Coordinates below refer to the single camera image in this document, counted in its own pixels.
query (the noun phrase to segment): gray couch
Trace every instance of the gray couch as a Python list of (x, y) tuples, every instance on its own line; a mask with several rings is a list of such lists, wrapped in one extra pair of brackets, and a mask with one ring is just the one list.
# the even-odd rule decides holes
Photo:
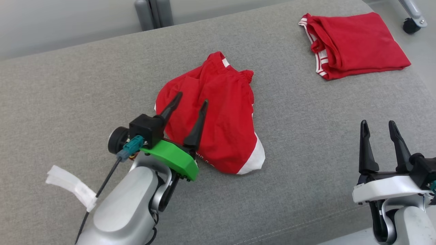
[[(370, 11), (360, 0), (295, 0), (0, 63), (1, 243), (73, 244), (85, 208), (46, 185), (47, 171), (56, 164), (97, 190), (114, 161), (111, 131), (153, 114), (162, 86), (215, 51), (255, 73), (266, 161), (244, 176), (200, 164), (197, 181), (179, 183), (153, 244), (316, 244), (370, 227), (368, 206), (351, 197), (360, 121), (381, 170), (394, 170), (388, 121), (412, 153), (435, 157), (436, 102), (413, 65), (323, 80), (297, 24), (308, 12)], [(129, 167), (119, 166), (102, 198)]]

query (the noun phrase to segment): black connector housing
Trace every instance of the black connector housing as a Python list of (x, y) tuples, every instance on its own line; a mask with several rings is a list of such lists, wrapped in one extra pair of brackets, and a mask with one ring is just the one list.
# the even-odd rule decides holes
[(164, 122), (157, 117), (141, 114), (129, 123), (129, 138), (140, 135), (147, 141), (145, 148), (153, 148), (164, 137)]
[(413, 154), (409, 162), (413, 165), (410, 178), (419, 188), (428, 190), (428, 184), (436, 180), (436, 157), (424, 158), (421, 153)]

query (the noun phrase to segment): white tape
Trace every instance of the white tape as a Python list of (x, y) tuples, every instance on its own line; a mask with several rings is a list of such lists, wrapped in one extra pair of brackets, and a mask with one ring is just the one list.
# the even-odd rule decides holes
[(56, 165), (53, 165), (47, 174), (48, 177), (45, 183), (57, 185), (72, 192), (86, 207), (86, 211), (88, 212), (91, 212), (95, 207), (97, 201), (95, 192), (80, 181), (79, 178)]

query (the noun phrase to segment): chair leg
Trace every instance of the chair leg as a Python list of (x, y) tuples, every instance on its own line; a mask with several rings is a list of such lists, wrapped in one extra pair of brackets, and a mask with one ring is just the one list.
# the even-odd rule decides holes
[(407, 13), (410, 15), (410, 19), (413, 20), (413, 22), (415, 22), (415, 24), (419, 28), (427, 26), (427, 21), (422, 16), (421, 10), (419, 10), (418, 5), (416, 5), (414, 0), (399, 0), (399, 1), (401, 5), (404, 7), (404, 9), (406, 9)]

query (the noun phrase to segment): gray wall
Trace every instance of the gray wall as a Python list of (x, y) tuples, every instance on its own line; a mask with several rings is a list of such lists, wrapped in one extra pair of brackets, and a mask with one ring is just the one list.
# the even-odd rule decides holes
[(134, 0), (0, 1), (0, 60), (141, 31)]
[[(170, 0), (174, 24), (289, 0)], [(141, 31), (134, 0), (0, 1), (0, 60)]]

